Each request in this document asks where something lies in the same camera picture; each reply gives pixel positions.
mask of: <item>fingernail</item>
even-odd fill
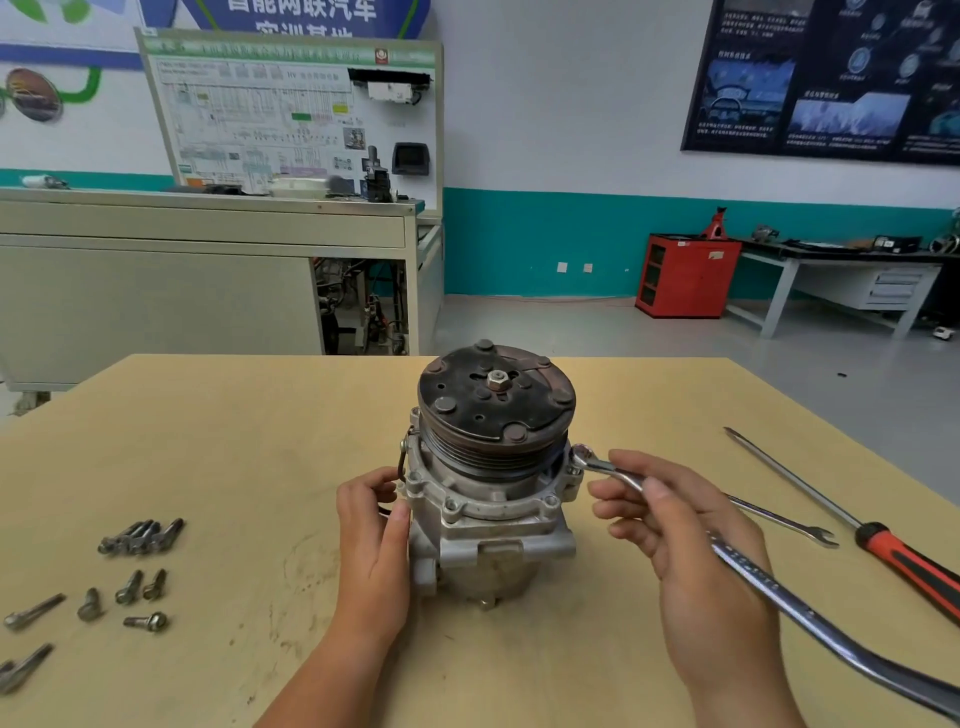
[[[390,512],[390,518],[395,521],[406,521],[410,518],[410,503],[406,500],[398,500],[394,503],[394,510]]]
[[[662,480],[657,480],[654,477],[648,477],[643,481],[643,497],[646,498],[646,501],[649,503],[652,500],[661,500],[662,498],[671,497],[670,489],[666,487]]]

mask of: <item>pile of bolts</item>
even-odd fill
[[[183,519],[176,519],[166,528],[163,528],[157,521],[138,521],[116,536],[103,538],[100,545],[97,546],[97,551],[106,556],[164,553],[173,548],[174,542],[184,526],[185,521]],[[153,581],[143,588],[143,598],[147,601],[161,598],[164,595],[166,580],[167,570],[158,570]],[[121,605],[134,604],[140,597],[142,584],[143,571],[137,569],[127,580],[127,583],[117,590],[114,595],[116,603]],[[51,596],[49,599],[41,601],[37,606],[7,615],[3,620],[4,626],[14,632],[21,630],[65,600],[65,594]],[[100,592],[95,587],[91,587],[86,590],[84,603],[77,610],[77,617],[81,621],[92,622],[103,615],[104,609],[100,603]],[[123,620],[125,627],[145,629],[148,632],[162,632],[169,622],[169,618],[163,612],[153,612],[148,617],[126,617]],[[47,643],[20,662],[8,660],[0,664],[0,695],[15,692],[46,660],[53,649],[54,646]]]

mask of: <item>red tool cabinet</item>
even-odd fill
[[[652,234],[636,307],[655,318],[719,319],[740,248],[736,240]]]

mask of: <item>forearm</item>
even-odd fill
[[[255,728],[362,728],[386,652],[337,624],[300,666]]]
[[[743,690],[690,694],[697,728],[806,728],[786,677]]]

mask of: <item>gray floor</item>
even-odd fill
[[[726,356],[960,505],[960,338],[890,333],[816,303],[785,311],[776,338],[761,341],[733,317],[652,319],[633,299],[449,296],[437,349],[488,338],[546,355]]]

